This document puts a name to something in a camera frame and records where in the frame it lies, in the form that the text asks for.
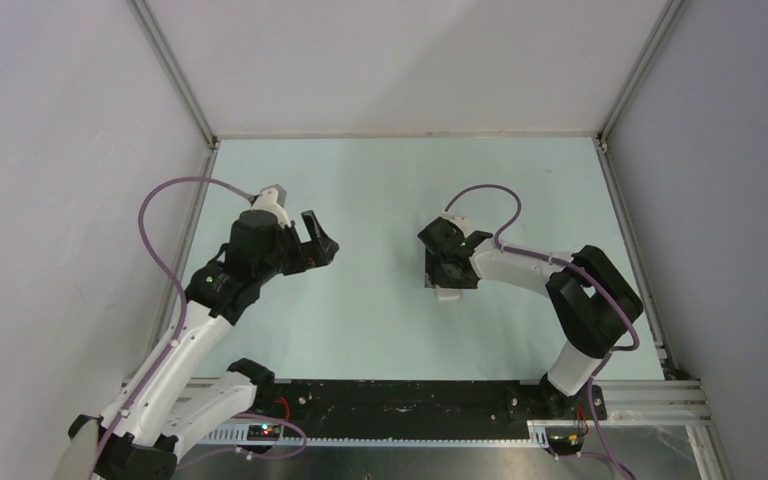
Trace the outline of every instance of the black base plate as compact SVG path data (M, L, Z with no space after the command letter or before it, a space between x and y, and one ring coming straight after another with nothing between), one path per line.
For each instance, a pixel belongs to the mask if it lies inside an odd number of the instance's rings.
M527 439L528 420L555 419L536 384L517 381L276 380L274 397L309 437L363 440ZM602 390L593 387L594 399ZM604 402L597 414L605 419ZM581 395L561 419L574 420ZM280 403L251 411L283 417ZM295 437L295 432L285 431Z

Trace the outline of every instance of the aluminum frame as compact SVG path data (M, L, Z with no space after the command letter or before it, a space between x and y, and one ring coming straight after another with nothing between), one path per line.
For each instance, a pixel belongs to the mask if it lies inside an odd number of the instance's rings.
M204 176L209 176L215 165L218 153L218 139L211 129L203 110L198 104L184 73L178 65L175 56L157 23L154 14L145 0L126 0L131 8L134 18L143 30L146 41L155 52L164 72L167 74L172 87L175 89L188 115L193 120L205 144L211 149L202 171ZM614 101L611 110L605 119L602 128L595 135L594 147L599 157L600 165L613 203L617 220L623 235L626 248L629 252L632 268L646 308L649 325L655 337L656 346L659 348L659 357L662 360L668 358L666 345L661 329L661 321L654 303L653 294L649 285L643 259L640 255L637 236L626 207L625 200L620 189L620 182L613 169L607 151L605 140L611 133L619 119L622 117L629 102L633 98L637 88L651 70L658 54L662 51L670 34L675 29L681 14L687 8L689 0L669 0L661 12L652 33L646 41L634 67L629 73L623 88ZM520 136L594 136L593 132L519 132L519 131L488 131L488 132L413 132L413 133L370 133L370 134L295 134L295 135L259 135L259 136L229 136L227 138L401 138L401 137L520 137ZM183 273L190 246L192 244L198 218L207 193L205 184L199 185L194 196L192 207L187 216L187 223L179 242L177 254L173 262L173 269L179 276ZM168 324L175 303L174 289L169 285L158 312L155 326L155 335L152 336L150 348L157 342L160 332ZM179 401L191 398L200 389L208 388L215 379L193 379L182 392ZM609 418L603 425L608 427L626 426L669 426L680 425L687 429L699 472L703 479L730 479L733 477L723 453L722 443L711 417L710 408L702 384L699 381L606 381L599 382L603 388L606 406L609 410ZM551 426L569 425L564 421L537 421L533 422L534 432L539 434ZM213 443L221 435L207 437L208 443ZM350 446L351 441L346 439L323 439L322 445ZM477 446L490 446L490 443L476 443ZM528 445L539 446L539 442ZM468 443L443 444L441 446L469 446Z

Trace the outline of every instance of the white wall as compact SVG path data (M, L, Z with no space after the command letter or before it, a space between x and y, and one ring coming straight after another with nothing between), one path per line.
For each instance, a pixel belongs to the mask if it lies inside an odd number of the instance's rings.
M149 3L225 135L595 132L666 0Z
M693 2L609 148L670 345L768 478L768 2Z
M0 479L50 478L141 360L164 283L137 209L205 154L125 2L0 2ZM150 210L167 258L192 193Z

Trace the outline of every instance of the metal base bar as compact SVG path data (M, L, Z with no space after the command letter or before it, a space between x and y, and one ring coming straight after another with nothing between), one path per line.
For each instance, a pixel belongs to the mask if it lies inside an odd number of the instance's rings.
M725 461L722 443L715 426L687 427L687 436L702 480L734 478L728 462Z
M210 432L199 445L241 445L241 446L273 446L301 445L301 439L281 438L279 441L250 440L248 428L250 425L260 425L246 420L233 420L220 425ZM312 447L482 447L482 448L546 448L549 440L546 429L534 426L529 422L529 438L517 440L399 440L399 439L350 439L350 438L308 438Z
M209 389L218 379L192 379L178 402L185 402L205 389ZM605 398L608 418L601 422L607 427L629 426L690 426L711 427L711 409L702 382L660 381L660 380L608 380L598 382ZM533 420L535 427L575 426L573 420Z

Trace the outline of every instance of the light blue floor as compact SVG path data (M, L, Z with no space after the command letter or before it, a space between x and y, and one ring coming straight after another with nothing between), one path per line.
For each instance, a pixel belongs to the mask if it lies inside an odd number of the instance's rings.
M509 242L554 251L597 245L632 279L589 138L223 141L213 176L252 193L281 184L302 240L299 213L312 209L341 249L326 268L268 283L197 376L217 377L248 357L279 378L540 378L564 343L548 300L484 281L441 303L424 288L416 234L476 183L502 183L522 197ZM244 208L209 188L186 280L228 241ZM490 232L513 210L498 191L469 194L453 209ZM636 325L640 350L616 355L600 378L663 379L646 319Z

